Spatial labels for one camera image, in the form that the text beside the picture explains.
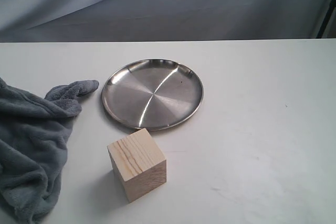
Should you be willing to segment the round stainless steel plate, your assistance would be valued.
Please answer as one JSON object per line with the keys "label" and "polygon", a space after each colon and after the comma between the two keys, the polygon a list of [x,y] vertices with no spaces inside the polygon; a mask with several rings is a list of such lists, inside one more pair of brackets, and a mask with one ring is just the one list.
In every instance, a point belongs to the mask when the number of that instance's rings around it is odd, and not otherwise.
{"label": "round stainless steel plate", "polygon": [[159,131],[188,120],[200,107],[203,84],[189,67],[167,59],[132,62],[105,82],[106,113],[130,129]]}

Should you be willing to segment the grey-blue fleece towel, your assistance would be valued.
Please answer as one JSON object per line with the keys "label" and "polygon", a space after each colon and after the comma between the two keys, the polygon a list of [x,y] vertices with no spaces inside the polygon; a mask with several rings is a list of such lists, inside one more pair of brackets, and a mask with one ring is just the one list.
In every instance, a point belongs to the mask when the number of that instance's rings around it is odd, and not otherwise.
{"label": "grey-blue fleece towel", "polygon": [[40,223],[56,205],[80,99],[98,87],[76,81],[41,98],[1,82],[1,205],[18,223]]}

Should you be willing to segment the grey fabric backdrop curtain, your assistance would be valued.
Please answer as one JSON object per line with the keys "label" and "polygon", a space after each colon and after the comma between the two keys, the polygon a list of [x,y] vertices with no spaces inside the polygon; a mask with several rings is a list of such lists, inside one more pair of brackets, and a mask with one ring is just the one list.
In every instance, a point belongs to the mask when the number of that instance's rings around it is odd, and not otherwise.
{"label": "grey fabric backdrop curtain", "polygon": [[328,1],[1,0],[1,41],[312,38]]}

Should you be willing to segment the light wooden cube block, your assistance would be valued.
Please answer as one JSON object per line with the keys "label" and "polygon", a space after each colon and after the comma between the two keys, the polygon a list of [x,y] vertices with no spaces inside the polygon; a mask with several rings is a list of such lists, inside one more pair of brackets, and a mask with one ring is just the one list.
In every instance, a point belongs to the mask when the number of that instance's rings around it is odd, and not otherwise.
{"label": "light wooden cube block", "polygon": [[113,172],[133,202],[167,181],[167,162],[147,129],[138,130],[107,146]]}

